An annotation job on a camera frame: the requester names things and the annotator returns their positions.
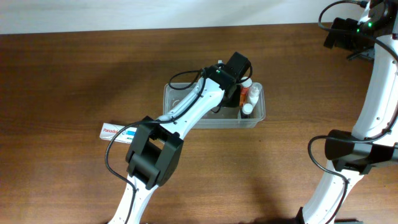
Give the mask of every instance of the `bottle cap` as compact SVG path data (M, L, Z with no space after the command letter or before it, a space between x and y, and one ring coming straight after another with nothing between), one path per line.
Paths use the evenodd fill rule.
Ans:
M242 87L243 88L249 88L251 86L251 78L247 79L246 81L242 82Z
M242 112L246 115L249 115L253 112L253 105L250 103L245 103L242 107Z
M260 83L253 84L253 86L251 86L250 90L249 90L249 97L259 96L261 89L262 89L262 86L260 85Z

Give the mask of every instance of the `wooden table surface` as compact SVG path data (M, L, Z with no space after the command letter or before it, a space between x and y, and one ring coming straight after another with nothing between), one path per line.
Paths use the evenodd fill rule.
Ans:
M142 221L294 217L322 176L309 139L352 130L373 67L324 48L326 35L296 24L0 36L0 223L109 221L126 184L105 168L102 124L156 118L173 74L226 62L235 51L264 86L265 120L254 129L191 130ZM314 151L325 164L323 145ZM124 175L127 149L117 143L109 159ZM398 167L374 169L338 218L397 223L397 201Z

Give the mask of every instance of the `brown table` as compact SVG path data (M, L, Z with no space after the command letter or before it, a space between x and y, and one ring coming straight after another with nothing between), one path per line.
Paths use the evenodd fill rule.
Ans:
M264 85L254 129L194 129L143 222L248 223L294 217L322 176L308 140L351 131L372 65L328 50L315 24L0 36L0 223L104 223L125 183L104 165L102 124L162 113L178 72L247 56ZM192 76L181 78L190 81ZM110 163L126 174L128 145ZM314 147L325 164L323 143ZM398 167L374 169L338 218L397 223Z

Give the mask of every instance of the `bottle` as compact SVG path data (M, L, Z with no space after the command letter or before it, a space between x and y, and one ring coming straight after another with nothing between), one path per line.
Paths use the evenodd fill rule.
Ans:
M255 83L250 87L248 94L246 95L247 103L250 103L253 108L256 106L256 103L259 101L259 95L262 86L260 83Z
M239 106L242 108L244 102L246 101L246 95L251 86L251 79L248 78L246 81L241 83L241 98L239 99Z
M253 106L250 103L245 103L239 110L238 119L250 118L250 114L253 112Z

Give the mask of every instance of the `blue stripe on box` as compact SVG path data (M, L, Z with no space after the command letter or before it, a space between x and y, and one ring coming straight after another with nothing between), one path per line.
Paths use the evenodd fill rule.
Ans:
M136 134L136 132L135 131L127 131L127 134L131 135L131 136L134 136Z

